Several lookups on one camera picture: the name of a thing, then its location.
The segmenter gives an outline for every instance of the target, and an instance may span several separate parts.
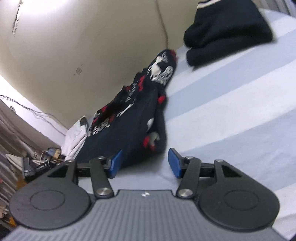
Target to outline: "white stripe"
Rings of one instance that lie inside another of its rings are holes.
[[[296,108],[295,69],[296,60],[167,121],[167,147],[184,152],[204,146]]]
[[[296,19],[290,16],[284,16],[271,24],[271,28],[277,38],[293,31],[296,29]],[[221,59],[217,62],[211,63],[204,67],[199,68],[198,70],[193,70],[193,68],[188,68],[187,70],[181,72],[180,74],[174,76],[171,80],[171,83],[167,88],[167,96],[171,96],[181,89],[189,86],[190,84],[196,82],[197,80],[207,76],[208,74],[226,66],[227,64],[235,61],[236,59],[242,57],[246,53],[254,50],[256,47],[252,47],[248,50],[236,53],[227,58]],[[178,57],[178,62],[185,60],[186,55]]]
[[[216,2],[219,2],[219,1],[221,1],[221,0],[211,0],[211,1],[208,1],[208,2],[200,2],[200,3],[197,5],[197,8],[196,8],[196,9],[204,8],[204,7],[207,7],[207,6],[213,5],[213,4],[215,4]]]
[[[273,228],[290,240],[296,233],[296,184],[280,189],[275,194],[281,209]]]

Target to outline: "wall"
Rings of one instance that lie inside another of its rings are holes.
[[[18,3],[0,0],[0,73],[67,127],[111,101],[165,48],[155,1],[24,0],[13,35]]]
[[[25,97],[23,97],[19,92],[17,92],[1,75],[0,75],[0,94],[8,96],[20,104],[29,107],[35,111],[41,112],[35,105],[29,102]],[[49,118],[47,115],[42,115],[46,120],[48,120],[54,127],[52,127],[49,123],[42,120],[40,117],[35,116],[31,111],[26,110],[20,105],[13,103],[10,100],[5,100],[1,98],[1,100],[7,106],[13,106],[16,114],[20,116],[23,120],[29,123],[32,127],[34,127],[37,131],[41,132],[43,135],[47,136],[50,140],[57,143],[58,145],[62,145],[65,139],[65,134],[67,129],[60,124],[58,124],[53,119]]]

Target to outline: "curtain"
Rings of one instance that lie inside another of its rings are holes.
[[[282,12],[296,18],[296,0],[253,0],[259,8]]]
[[[0,217],[22,179],[21,170],[8,161],[6,154],[22,160],[27,154],[41,154],[42,150],[51,147],[59,148],[0,100]]]

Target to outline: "white cloth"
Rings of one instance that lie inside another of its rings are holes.
[[[62,155],[66,156],[65,160],[73,159],[76,156],[87,137],[87,125],[80,126],[80,120],[66,133],[65,142],[61,147]]]

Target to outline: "patterned fabric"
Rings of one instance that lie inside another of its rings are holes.
[[[98,156],[117,156],[118,161],[113,162],[109,171],[114,176],[114,170],[121,165],[162,153],[166,145],[165,87],[175,69],[175,51],[161,51],[147,68],[135,75],[130,86],[124,86],[109,104],[96,112],[91,133],[75,160],[88,163]]]
[[[121,170],[110,181],[115,191],[175,192],[179,182],[167,158],[174,147],[203,162],[224,159],[274,191],[281,203],[274,228],[289,239],[296,233],[296,19],[263,13],[277,37],[274,43],[198,69],[187,65],[185,47],[177,51],[167,88],[167,150]],[[91,191],[89,180],[80,185]]]

